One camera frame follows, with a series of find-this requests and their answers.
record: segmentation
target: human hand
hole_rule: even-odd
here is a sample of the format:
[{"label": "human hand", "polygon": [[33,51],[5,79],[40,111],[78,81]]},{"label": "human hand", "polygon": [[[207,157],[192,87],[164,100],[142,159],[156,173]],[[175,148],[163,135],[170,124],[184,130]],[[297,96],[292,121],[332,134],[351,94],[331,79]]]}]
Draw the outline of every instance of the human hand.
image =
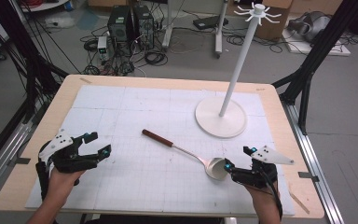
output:
[{"label": "human hand", "polygon": [[59,172],[54,167],[50,174],[48,194],[45,200],[54,200],[56,203],[61,203],[63,206],[74,187],[75,181],[77,181],[85,172],[86,171],[79,171],[66,174]]},{"label": "human hand", "polygon": [[72,174],[60,173],[53,168],[48,182],[48,194],[45,200],[34,212],[27,224],[50,224],[54,221],[60,209],[66,203],[66,199],[74,187],[75,181],[86,171]]},{"label": "human hand", "polygon": [[[260,224],[278,224],[281,223],[279,210],[275,198],[269,188],[258,189],[253,186],[245,185],[252,196],[255,212],[260,220]],[[278,192],[278,182],[273,183],[273,188]]]}]

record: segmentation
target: spoon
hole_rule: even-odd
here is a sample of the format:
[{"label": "spoon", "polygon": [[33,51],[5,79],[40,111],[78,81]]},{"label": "spoon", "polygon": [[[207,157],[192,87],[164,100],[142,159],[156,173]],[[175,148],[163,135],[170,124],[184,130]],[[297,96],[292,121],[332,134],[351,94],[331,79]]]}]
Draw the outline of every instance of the spoon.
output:
[{"label": "spoon", "polygon": [[167,139],[156,135],[155,133],[151,133],[150,131],[143,129],[142,133],[158,142],[160,142],[161,144],[164,144],[167,147],[175,147],[185,153],[187,153],[190,156],[193,156],[195,158],[197,158],[200,162],[202,162],[202,164],[205,167],[205,172],[208,176],[210,176],[213,179],[216,180],[223,180],[226,175],[227,172],[224,169],[224,166],[226,165],[226,161],[224,158],[213,158],[211,160],[204,160],[198,156],[196,156],[195,154],[186,151],[184,149],[182,149],[181,147],[176,146],[173,142],[168,141]]}]

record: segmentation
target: spoon handle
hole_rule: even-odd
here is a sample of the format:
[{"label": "spoon handle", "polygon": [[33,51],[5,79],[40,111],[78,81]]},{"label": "spoon handle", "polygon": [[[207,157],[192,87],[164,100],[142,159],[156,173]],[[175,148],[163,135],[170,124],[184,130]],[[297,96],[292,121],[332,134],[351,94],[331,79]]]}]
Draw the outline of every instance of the spoon handle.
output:
[{"label": "spoon handle", "polygon": [[150,131],[148,131],[146,129],[142,130],[142,134],[144,134],[144,135],[146,135],[146,136],[148,136],[150,138],[153,138],[154,140],[164,144],[167,147],[173,147],[173,142],[170,142],[167,139],[165,139],[165,138],[163,138],[161,136],[158,136],[155,133],[152,133],[152,132],[150,132]]},{"label": "spoon handle", "polygon": [[161,136],[159,136],[159,135],[156,135],[155,133],[152,133],[152,132],[150,132],[150,131],[148,131],[148,130],[146,130],[146,129],[143,129],[143,130],[142,130],[142,133],[143,133],[144,135],[146,135],[146,136],[148,136],[148,137],[150,137],[150,138],[153,138],[154,140],[156,140],[156,141],[158,141],[158,142],[164,144],[164,145],[167,146],[167,147],[175,147],[175,148],[177,148],[177,149],[179,149],[179,150],[181,150],[181,151],[187,153],[188,155],[197,158],[200,162],[202,162],[202,163],[205,164],[205,160],[203,160],[202,158],[198,157],[197,155],[195,155],[195,154],[193,154],[193,153],[191,153],[191,152],[189,152],[189,151],[187,151],[187,150],[182,149],[181,147],[177,147],[176,145],[173,144],[173,142],[168,141],[167,139],[165,139],[165,138],[163,138],[163,137],[161,137]]}]

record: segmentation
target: floor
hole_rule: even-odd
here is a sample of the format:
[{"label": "floor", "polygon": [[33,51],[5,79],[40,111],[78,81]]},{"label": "floor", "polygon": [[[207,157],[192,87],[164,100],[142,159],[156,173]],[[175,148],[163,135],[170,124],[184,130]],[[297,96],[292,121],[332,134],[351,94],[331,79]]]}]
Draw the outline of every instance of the floor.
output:
[{"label": "floor", "polygon": [[[54,9],[39,13],[43,19]],[[70,12],[75,26],[55,29],[51,36],[68,58],[83,71],[88,54],[80,38],[103,27],[106,13],[90,10],[85,6]],[[176,27],[191,27],[194,15],[179,13]],[[239,18],[228,18],[228,29],[245,25]],[[76,74],[76,69],[65,59],[46,34],[43,35],[52,61],[61,69]],[[345,223],[358,223],[358,44],[346,46],[350,57],[328,56],[317,70],[311,85],[307,118],[310,141],[321,164],[327,183],[337,202]],[[214,37],[176,29],[167,52],[168,61],[162,66],[146,65],[129,73],[130,77],[162,77],[229,81],[241,47],[224,39],[223,54],[219,59],[213,54]],[[265,46],[253,42],[241,70],[239,82],[272,83],[295,72],[306,55],[289,53],[284,44]],[[135,66],[144,64],[140,61]],[[10,59],[0,61],[0,132],[24,100],[25,91]],[[0,178],[0,188],[10,173],[8,166]],[[30,213],[0,212],[0,223],[24,223]],[[79,214],[60,214],[61,223],[78,223]],[[257,223],[254,218],[239,218],[238,223]],[[292,220],[283,223],[328,223],[326,218],[317,220]]]}]

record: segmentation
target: grid paper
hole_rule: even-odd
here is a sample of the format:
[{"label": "grid paper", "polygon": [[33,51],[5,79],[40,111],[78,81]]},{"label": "grid paper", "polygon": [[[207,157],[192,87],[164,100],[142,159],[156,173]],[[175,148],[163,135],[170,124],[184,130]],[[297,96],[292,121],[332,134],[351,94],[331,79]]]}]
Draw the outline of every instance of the grid paper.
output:
[{"label": "grid paper", "polygon": [[[228,175],[218,181],[206,175],[203,164],[173,147],[142,135],[156,133],[205,160],[228,158],[250,169],[243,146],[274,148],[258,94],[232,94],[246,112],[245,131],[230,139],[205,133],[197,124],[195,108],[206,97],[225,96],[218,91],[184,91],[129,87],[83,86],[62,128],[73,136],[98,132],[99,138],[83,144],[80,154],[92,154],[108,144],[111,156],[88,170],[74,187],[64,208],[146,214],[188,214],[241,217],[254,215],[247,190]],[[285,215],[295,212],[280,165],[279,188]],[[36,180],[26,207],[41,204]]]}]

